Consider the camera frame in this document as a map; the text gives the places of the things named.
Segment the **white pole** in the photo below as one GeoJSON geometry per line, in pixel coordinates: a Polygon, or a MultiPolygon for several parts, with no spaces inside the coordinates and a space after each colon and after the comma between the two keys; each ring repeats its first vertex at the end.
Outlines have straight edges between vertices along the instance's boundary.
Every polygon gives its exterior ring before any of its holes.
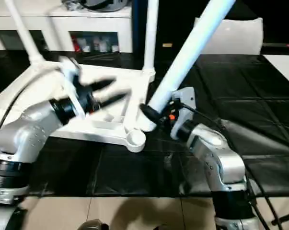
{"type": "MultiPolygon", "coordinates": [[[[178,89],[205,44],[211,38],[234,3],[235,0],[210,0],[151,98],[149,102],[150,107],[159,113],[164,109],[171,98],[172,92],[178,89]]],[[[156,125],[143,114],[139,117],[139,125],[144,131],[152,131],[156,127],[156,125]]]]}
{"type": "Polygon", "coordinates": [[[29,56],[29,61],[31,64],[38,63],[41,61],[44,61],[42,55],[39,53],[37,46],[35,45],[35,42],[33,38],[31,37],[29,31],[24,25],[24,22],[22,21],[22,18],[14,4],[13,0],[5,0],[6,5],[11,13],[11,16],[16,24],[16,28],[18,31],[18,34],[24,44],[24,47],[26,49],[26,52],[29,56]]]}
{"type": "Polygon", "coordinates": [[[149,0],[148,15],[146,21],[144,65],[142,70],[152,75],[155,75],[154,59],[155,59],[155,44],[156,44],[156,31],[158,20],[158,6],[159,0],[149,0]]]}

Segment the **table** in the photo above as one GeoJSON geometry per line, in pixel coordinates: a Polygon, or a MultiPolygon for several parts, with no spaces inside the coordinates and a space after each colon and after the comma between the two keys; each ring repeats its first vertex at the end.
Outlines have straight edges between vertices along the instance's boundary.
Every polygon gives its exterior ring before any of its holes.
{"type": "MultiPolygon", "coordinates": [[[[44,56],[56,60],[58,54],[44,56]]],[[[114,55],[112,60],[65,54],[83,64],[142,67],[141,59],[132,54],[114,55]]],[[[267,59],[281,72],[289,72],[281,57],[267,59]]],[[[267,194],[289,196],[289,81],[267,59],[201,56],[182,87],[195,88],[198,110],[224,125],[267,194]],[[256,132],[241,132],[233,122],[256,132]]],[[[166,59],[156,60],[156,80],[149,87],[149,98],[170,64],[166,59]]],[[[28,65],[24,52],[0,51],[0,91],[28,65]]],[[[215,128],[199,116],[195,119],[215,128]]],[[[149,133],[145,149],[136,154],[123,146],[49,138],[35,163],[30,185],[33,196],[210,195],[198,160],[160,130],[149,133]]]]}

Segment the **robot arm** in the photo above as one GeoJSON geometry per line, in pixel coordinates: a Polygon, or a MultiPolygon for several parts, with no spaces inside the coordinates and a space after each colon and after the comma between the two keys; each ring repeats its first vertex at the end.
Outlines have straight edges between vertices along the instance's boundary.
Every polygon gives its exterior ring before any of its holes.
{"type": "Polygon", "coordinates": [[[95,112],[127,94],[121,93],[100,102],[93,97],[92,92],[110,85],[114,80],[83,86],[79,83],[79,71],[63,69],[62,72],[70,76],[75,86],[74,98],[52,99],[32,105],[17,120],[0,130],[0,230],[16,230],[16,226],[22,225],[20,219],[24,211],[17,205],[28,193],[32,165],[49,135],[81,112],[95,112]]]}
{"type": "Polygon", "coordinates": [[[193,112],[187,114],[186,107],[180,106],[184,102],[195,109],[195,103],[192,106],[191,102],[194,92],[191,94],[190,89],[193,90],[188,87],[174,92],[162,115],[148,105],[142,104],[140,108],[172,138],[185,142],[189,151],[201,161],[216,211],[217,230],[258,230],[258,220],[247,199],[243,160],[221,133],[195,123],[193,112]]]}

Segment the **white table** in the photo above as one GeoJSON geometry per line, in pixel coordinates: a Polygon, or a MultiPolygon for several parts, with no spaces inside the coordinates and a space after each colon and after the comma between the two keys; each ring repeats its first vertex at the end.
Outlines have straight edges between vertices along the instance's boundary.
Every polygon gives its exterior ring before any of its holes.
{"type": "Polygon", "coordinates": [[[289,80],[289,55],[264,55],[289,80]]]}

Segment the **white cabinet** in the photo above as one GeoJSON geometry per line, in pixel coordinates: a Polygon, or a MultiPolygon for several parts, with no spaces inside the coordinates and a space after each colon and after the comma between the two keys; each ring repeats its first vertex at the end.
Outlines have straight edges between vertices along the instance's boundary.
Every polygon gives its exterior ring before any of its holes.
{"type": "MultiPolygon", "coordinates": [[[[94,50],[93,40],[106,39],[120,52],[132,52],[131,6],[116,12],[67,11],[60,0],[15,0],[39,49],[75,51],[77,42],[94,50]]],[[[0,50],[21,49],[16,26],[0,0],[0,50]]]]}

